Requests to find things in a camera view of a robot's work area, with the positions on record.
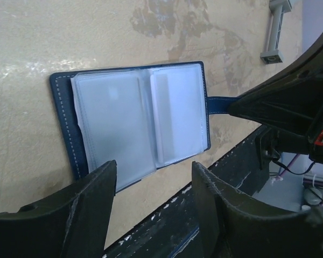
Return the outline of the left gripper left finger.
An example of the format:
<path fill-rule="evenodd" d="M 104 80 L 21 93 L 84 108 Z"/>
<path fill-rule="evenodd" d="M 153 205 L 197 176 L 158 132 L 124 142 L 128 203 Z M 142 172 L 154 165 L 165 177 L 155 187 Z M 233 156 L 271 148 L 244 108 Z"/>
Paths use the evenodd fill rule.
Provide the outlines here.
<path fill-rule="evenodd" d="M 116 181 L 109 161 L 16 213 L 0 213 L 0 257 L 101 257 Z"/>

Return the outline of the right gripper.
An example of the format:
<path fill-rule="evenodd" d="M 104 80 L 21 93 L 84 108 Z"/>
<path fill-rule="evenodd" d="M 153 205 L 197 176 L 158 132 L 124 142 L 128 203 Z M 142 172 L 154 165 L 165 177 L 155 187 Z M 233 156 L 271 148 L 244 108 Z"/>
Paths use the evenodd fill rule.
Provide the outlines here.
<path fill-rule="evenodd" d="M 307 138 L 310 159 L 323 164 L 323 32 L 292 64 L 230 104 L 228 113 Z"/>

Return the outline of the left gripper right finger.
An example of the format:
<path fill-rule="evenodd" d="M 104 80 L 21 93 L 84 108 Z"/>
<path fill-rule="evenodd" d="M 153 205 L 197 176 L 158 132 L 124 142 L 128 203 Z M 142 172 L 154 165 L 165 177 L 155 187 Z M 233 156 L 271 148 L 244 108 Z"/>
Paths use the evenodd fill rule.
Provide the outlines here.
<path fill-rule="evenodd" d="M 205 257 L 323 257 L 323 207 L 291 212 L 260 202 L 192 163 Z"/>

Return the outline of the blue leather card holder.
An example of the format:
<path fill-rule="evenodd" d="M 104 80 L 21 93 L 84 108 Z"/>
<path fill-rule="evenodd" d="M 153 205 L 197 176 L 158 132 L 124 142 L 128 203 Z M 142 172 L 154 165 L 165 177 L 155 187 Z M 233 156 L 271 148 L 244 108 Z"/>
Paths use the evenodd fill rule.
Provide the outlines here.
<path fill-rule="evenodd" d="M 201 61 L 53 73 L 72 173 L 117 163 L 117 191 L 210 148 L 209 116 L 235 97 L 207 95 Z"/>

